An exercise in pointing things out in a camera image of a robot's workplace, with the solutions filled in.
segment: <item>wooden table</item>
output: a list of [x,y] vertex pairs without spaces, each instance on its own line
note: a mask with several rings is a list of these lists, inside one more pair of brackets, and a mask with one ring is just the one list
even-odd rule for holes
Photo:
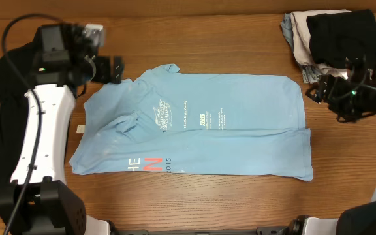
[[[279,23],[283,16],[195,16],[72,19],[103,24],[101,55],[122,55],[124,77],[176,63],[182,73],[277,74],[309,85],[294,62]],[[43,20],[14,26],[8,47],[33,38]],[[0,21],[0,38],[8,21]],[[78,147],[85,124],[83,103],[101,86],[91,84],[72,115],[67,160]],[[241,229],[287,225],[297,215],[338,217],[369,202],[376,184],[376,117],[339,124],[325,104],[304,97],[311,129],[314,180],[277,176],[201,176],[123,172],[78,176],[66,164],[68,186],[88,214],[112,220],[119,229]],[[0,234],[4,224],[0,220]]]

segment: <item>black cloth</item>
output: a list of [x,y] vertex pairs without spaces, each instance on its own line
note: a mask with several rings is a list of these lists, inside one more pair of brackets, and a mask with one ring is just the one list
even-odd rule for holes
[[[11,50],[8,54],[27,77],[38,40]],[[0,59],[0,186],[10,181],[20,158],[28,117],[27,88],[13,73],[5,58]]]
[[314,62],[345,69],[345,58],[354,61],[365,55],[368,68],[374,68],[376,21],[372,11],[309,16],[307,25]]

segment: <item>folded shirt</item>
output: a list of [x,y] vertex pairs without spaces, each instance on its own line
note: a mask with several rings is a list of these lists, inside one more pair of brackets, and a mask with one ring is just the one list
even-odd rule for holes
[[96,92],[84,105],[86,129],[72,171],[312,179],[298,84],[285,76],[178,71],[162,65]]
[[308,17],[307,24],[314,62],[344,69],[346,58],[354,61],[365,57],[368,68],[374,68],[376,21],[372,11],[319,14]]
[[329,66],[326,63],[315,63],[310,49],[310,33],[307,26],[306,19],[308,16],[318,14],[339,14],[348,12],[348,10],[309,10],[305,12],[292,12],[291,24],[294,35],[294,57],[301,65],[314,65],[322,74],[331,74],[333,76],[342,76],[347,78],[347,71],[345,69],[338,69]]

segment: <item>t-shirt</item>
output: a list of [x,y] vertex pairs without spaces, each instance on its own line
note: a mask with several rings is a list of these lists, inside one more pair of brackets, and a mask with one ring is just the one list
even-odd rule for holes
[[86,103],[73,172],[275,174],[311,180],[300,86],[285,76],[180,74],[107,84]]

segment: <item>white cloth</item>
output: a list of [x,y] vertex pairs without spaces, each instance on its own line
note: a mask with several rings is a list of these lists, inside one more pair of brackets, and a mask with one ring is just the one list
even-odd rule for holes
[[305,12],[292,12],[291,24],[294,39],[294,57],[301,65],[314,65],[322,74],[343,76],[347,78],[345,69],[335,69],[326,63],[315,64],[310,52],[310,31],[307,26],[307,17],[318,14],[337,14],[349,12],[348,10],[309,10]]

